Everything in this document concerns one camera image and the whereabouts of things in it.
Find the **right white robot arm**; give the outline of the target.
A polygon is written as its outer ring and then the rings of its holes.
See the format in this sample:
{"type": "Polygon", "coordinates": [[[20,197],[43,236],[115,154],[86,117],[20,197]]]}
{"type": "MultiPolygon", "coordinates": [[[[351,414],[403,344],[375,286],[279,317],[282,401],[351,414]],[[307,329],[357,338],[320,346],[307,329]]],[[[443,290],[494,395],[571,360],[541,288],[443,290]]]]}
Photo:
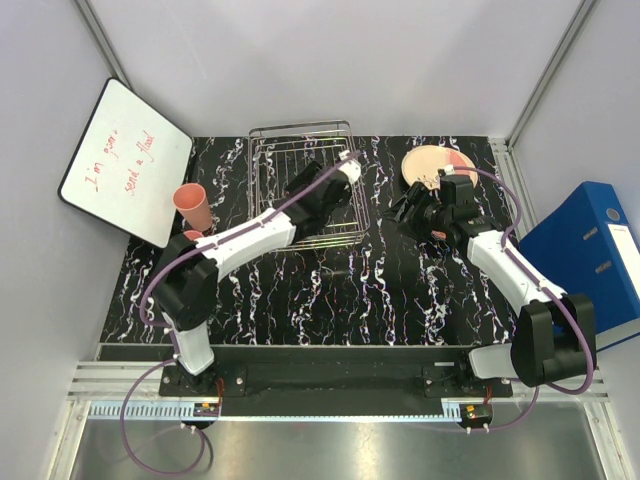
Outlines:
{"type": "Polygon", "coordinates": [[[493,378],[547,385],[568,395],[586,392],[597,366],[595,311],[584,294],[567,294],[519,252],[508,230],[481,215],[471,179],[440,174],[438,193],[420,182],[384,214],[399,233],[418,242],[438,233],[484,272],[518,318],[512,341],[477,347],[454,371],[454,384],[476,396],[493,378]]]}

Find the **blue white patterned bowl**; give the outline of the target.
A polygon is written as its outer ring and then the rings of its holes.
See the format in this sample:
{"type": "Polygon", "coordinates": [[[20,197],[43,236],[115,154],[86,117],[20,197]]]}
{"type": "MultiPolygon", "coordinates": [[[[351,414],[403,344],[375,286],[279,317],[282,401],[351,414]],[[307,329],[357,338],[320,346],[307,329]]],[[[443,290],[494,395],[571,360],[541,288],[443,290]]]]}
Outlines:
{"type": "Polygon", "coordinates": [[[439,240],[443,240],[443,241],[447,240],[447,234],[445,232],[433,230],[432,236],[439,240]]]}

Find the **metal wire dish rack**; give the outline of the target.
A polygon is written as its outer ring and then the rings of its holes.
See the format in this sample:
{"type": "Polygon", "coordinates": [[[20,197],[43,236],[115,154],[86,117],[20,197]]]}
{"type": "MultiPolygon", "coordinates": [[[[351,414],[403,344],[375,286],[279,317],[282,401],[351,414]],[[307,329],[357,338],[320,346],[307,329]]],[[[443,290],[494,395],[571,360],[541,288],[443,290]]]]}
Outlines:
{"type": "MultiPolygon", "coordinates": [[[[286,187],[313,161],[328,168],[340,153],[356,149],[346,120],[317,121],[258,127],[249,132],[249,216],[261,215],[286,196],[286,187]]],[[[352,186],[349,202],[332,213],[317,234],[289,246],[289,251],[345,247],[359,244],[370,226],[364,177],[352,186]]]]}

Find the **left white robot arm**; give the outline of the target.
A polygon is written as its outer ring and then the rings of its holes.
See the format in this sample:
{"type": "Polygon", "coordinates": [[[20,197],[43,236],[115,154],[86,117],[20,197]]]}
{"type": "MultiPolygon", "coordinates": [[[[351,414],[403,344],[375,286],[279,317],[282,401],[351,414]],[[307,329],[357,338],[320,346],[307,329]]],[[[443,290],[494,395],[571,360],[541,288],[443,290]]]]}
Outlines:
{"type": "Polygon", "coordinates": [[[218,284],[244,264],[317,235],[333,212],[346,206],[361,176],[358,152],[322,168],[312,162],[286,187],[275,208],[224,232],[190,241],[174,237],[143,299],[153,300],[174,347],[181,384],[196,396],[216,382],[206,316],[216,306],[218,284]]]}

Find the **pink rimmed ceramic plate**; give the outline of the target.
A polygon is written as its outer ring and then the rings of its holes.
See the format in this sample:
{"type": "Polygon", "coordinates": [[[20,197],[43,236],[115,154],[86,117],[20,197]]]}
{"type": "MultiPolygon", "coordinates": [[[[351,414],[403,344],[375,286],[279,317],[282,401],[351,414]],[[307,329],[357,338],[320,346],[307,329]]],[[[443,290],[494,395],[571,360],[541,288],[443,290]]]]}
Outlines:
{"type": "Polygon", "coordinates": [[[409,187],[422,183],[433,191],[440,186],[439,171],[448,165],[474,168],[472,161],[452,148],[434,145],[419,146],[409,151],[401,162],[401,173],[409,187]]]}

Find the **light pink plastic cup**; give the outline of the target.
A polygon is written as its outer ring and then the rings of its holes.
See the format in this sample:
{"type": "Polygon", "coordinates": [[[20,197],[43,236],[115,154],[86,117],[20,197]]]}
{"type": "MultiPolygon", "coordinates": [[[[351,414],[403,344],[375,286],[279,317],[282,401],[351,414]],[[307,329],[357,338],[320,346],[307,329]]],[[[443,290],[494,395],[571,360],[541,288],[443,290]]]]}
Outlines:
{"type": "Polygon", "coordinates": [[[173,194],[173,204],[192,229],[204,232],[213,225],[205,188],[197,183],[181,185],[173,194]]]}

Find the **salmon pink plastic cup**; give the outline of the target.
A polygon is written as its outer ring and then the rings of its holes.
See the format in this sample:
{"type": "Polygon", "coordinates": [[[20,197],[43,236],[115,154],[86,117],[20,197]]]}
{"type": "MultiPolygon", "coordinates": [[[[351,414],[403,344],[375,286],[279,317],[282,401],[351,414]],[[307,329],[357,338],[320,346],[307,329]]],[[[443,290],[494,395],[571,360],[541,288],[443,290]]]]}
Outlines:
{"type": "Polygon", "coordinates": [[[199,238],[203,238],[204,235],[197,230],[187,230],[183,232],[184,236],[188,238],[190,241],[195,241],[199,238]]]}

